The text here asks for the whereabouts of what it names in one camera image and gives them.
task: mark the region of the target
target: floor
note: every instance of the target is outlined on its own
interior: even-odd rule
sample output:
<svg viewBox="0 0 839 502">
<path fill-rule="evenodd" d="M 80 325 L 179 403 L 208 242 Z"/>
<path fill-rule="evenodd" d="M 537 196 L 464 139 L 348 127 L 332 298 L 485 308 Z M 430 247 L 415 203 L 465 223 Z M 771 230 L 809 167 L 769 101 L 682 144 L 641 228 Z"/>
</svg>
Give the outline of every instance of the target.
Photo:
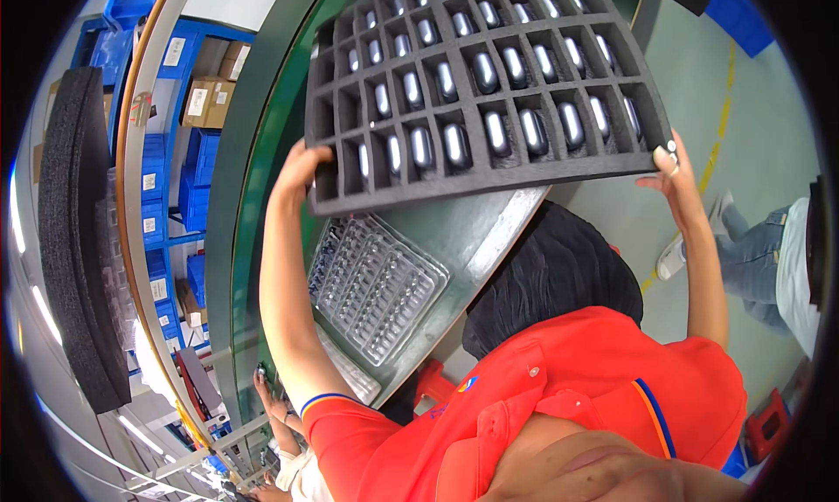
<svg viewBox="0 0 839 502">
<path fill-rule="evenodd" d="M 743 216 L 755 224 L 770 211 L 809 194 L 808 184 L 818 172 L 815 140 L 777 43 L 754 59 L 735 46 L 732 76 L 731 44 L 731 38 L 706 15 L 697 18 L 663 0 L 646 56 L 698 182 L 719 143 L 716 161 L 708 167 L 706 208 L 728 188 Z M 642 329 L 662 343 L 680 340 L 687 319 L 686 274 L 682 271 L 667 282 L 650 278 L 676 225 L 666 201 L 658 193 L 635 187 L 634 179 L 564 184 L 553 187 L 548 198 L 594 224 L 620 248 L 645 290 Z M 794 339 L 772 335 L 747 316 L 739 299 L 729 298 L 728 309 L 729 354 L 742 372 L 751 411 L 773 387 L 783 388 L 803 353 Z M 475 364 L 460 346 L 463 321 L 433 353 L 444 362 L 446 377 L 455 382 Z"/>
</svg>

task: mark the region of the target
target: sneaker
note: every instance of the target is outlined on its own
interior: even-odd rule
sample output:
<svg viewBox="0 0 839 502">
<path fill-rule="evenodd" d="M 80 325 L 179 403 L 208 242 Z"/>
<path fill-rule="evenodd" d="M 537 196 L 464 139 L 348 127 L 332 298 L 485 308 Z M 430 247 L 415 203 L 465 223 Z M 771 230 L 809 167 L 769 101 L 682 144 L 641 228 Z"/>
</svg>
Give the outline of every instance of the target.
<svg viewBox="0 0 839 502">
<path fill-rule="evenodd" d="M 659 280 L 669 280 L 685 266 L 685 241 L 681 233 L 670 242 L 655 263 L 655 274 Z"/>
<path fill-rule="evenodd" d="M 711 224 L 711 231 L 714 235 L 728 236 L 726 226 L 722 223 L 722 214 L 725 213 L 729 205 L 734 203 L 734 197 L 731 191 L 726 191 L 717 197 L 717 200 L 711 206 L 711 211 L 708 214 L 708 222 Z"/>
</svg>

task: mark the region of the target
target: jeans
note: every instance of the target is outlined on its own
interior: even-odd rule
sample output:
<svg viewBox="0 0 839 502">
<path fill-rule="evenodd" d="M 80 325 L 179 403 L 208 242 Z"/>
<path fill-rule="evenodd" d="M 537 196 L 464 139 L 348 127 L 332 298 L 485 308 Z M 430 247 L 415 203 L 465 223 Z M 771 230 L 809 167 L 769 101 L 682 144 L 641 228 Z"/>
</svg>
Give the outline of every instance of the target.
<svg viewBox="0 0 839 502">
<path fill-rule="evenodd" d="M 726 293 L 742 298 L 750 317 L 784 336 L 791 336 L 792 331 L 778 312 L 775 277 L 789 210 L 788 205 L 773 211 L 749 228 L 746 218 L 731 204 L 722 213 L 729 238 L 715 236 Z"/>
<path fill-rule="evenodd" d="M 588 306 L 622 312 L 639 327 L 644 316 L 621 256 L 592 224 L 545 201 L 467 308 L 463 349 L 480 360 L 517 332 Z"/>
</svg>

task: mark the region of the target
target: foam tray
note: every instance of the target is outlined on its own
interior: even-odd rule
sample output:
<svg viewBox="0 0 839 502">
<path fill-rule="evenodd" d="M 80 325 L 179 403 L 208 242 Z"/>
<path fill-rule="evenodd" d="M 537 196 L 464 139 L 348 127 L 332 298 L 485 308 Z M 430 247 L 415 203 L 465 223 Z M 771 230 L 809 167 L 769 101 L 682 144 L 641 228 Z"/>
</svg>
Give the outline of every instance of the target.
<svg viewBox="0 0 839 502">
<path fill-rule="evenodd" d="M 489 1 L 503 19 L 503 26 L 488 30 L 477 4 Z M 572 0 L 554 0 L 562 16 L 551 18 L 540 0 L 402 0 L 404 14 L 394 15 L 393 0 L 360 0 L 319 27 L 309 64 L 306 96 L 305 139 L 309 146 L 328 145 L 336 160 L 319 166 L 315 186 L 309 191 L 309 210 L 315 215 L 341 215 L 399 203 L 442 199 L 516 187 L 534 187 L 599 177 L 653 172 L 651 152 L 672 139 L 664 105 L 659 98 L 644 56 L 629 26 L 612 0 L 582 0 L 583 14 Z M 520 23 L 513 3 L 526 3 L 537 20 Z M 373 10 L 377 24 L 368 29 L 365 14 Z M 464 12 L 475 33 L 456 37 L 451 16 Z M 417 24 L 433 21 L 440 43 L 422 46 Z M 407 34 L 412 53 L 397 56 L 396 35 Z M 611 46 L 616 65 L 612 70 L 596 42 L 602 35 Z M 581 79 L 565 49 L 571 36 L 583 54 L 586 79 Z M 383 62 L 372 65 L 367 44 L 379 39 Z M 547 83 L 535 67 L 533 45 L 542 44 L 552 53 L 560 81 Z M 519 50 L 527 68 L 527 88 L 510 88 L 501 50 Z M 361 67 L 350 72 L 347 53 L 356 49 Z M 487 52 L 498 72 L 500 87 L 481 94 L 472 76 L 472 58 Z M 446 104 L 437 87 L 436 65 L 448 61 L 459 100 Z M 419 77 L 425 109 L 410 110 L 404 99 L 402 77 L 415 71 Z M 373 90 L 385 83 L 393 116 L 381 119 Z M 606 106 L 612 132 L 604 143 L 596 132 L 589 95 Z M 641 139 L 624 109 L 623 96 L 633 98 L 642 129 Z M 556 105 L 572 102 L 580 115 L 586 139 L 581 148 L 568 151 Z M 524 147 L 519 110 L 533 109 L 542 119 L 549 151 L 532 157 Z M 483 116 L 496 111 L 502 116 L 513 152 L 498 158 L 489 151 Z M 449 123 L 461 124 L 472 151 L 473 166 L 459 170 L 446 160 L 442 130 Z M 409 132 L 417 126 L 430 131 L 435 169 L 418 170 L 409 149 Z M 399 176 L 388 169 L 386 139 L 395 134 L 403 168 Z M 369 176 L 361 176 L 357 150 L 367 146 Z"/>
</svg>

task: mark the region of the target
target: yellow floor line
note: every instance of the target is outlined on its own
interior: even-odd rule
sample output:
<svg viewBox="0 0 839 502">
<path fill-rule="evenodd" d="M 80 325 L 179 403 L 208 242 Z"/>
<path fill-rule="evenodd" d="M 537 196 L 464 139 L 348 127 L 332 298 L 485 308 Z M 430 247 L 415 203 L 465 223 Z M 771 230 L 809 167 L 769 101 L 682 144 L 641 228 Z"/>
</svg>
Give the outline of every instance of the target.
<svg viewBox="0 0 839 502">
<path fill-rule="evenodd" d="M 714 167 L 717 166 L 717 159 L 720 154 L 720 146 L 722 145 L 722 140 L 726 137 L 726 127 L 728 126 L 728 113 L 731 110 L 732 105 L 732 87 L 734 86 L 734 56 L 735 56 L 735 44 L 734 40 L 731 40 L 731 44 L 729 45 L 728 51 L 728 80 L 726 81 L 726 98 L 722 102 L 722 110 L 720 113 L 720 126 L 717 130 L 717 140 L 714 142 L 714 146 L 711 148 L 711 155 L 708 157 L 708 163 L 705 164 L 705 170 L 702 172 L 702 176 L 699 179 L 699 184 L 697 187 L 699 188 L 700 196 L 705 194 L 705 190 L 708 189 L 708 183 L 711 181 L 711 176 L 714 174 Z M 673 238 L 670 241 L 676 239 L 678 236 L 678 231 L 673 235 Z M 649 287 L 653 285 L 659 278 L 658 274 L 655 271 L 655 267 L 653 267 L 653 272 L 649 274 L 646 280 L 641 282 L 641 294 L 643 295 Z"/>
</svg>

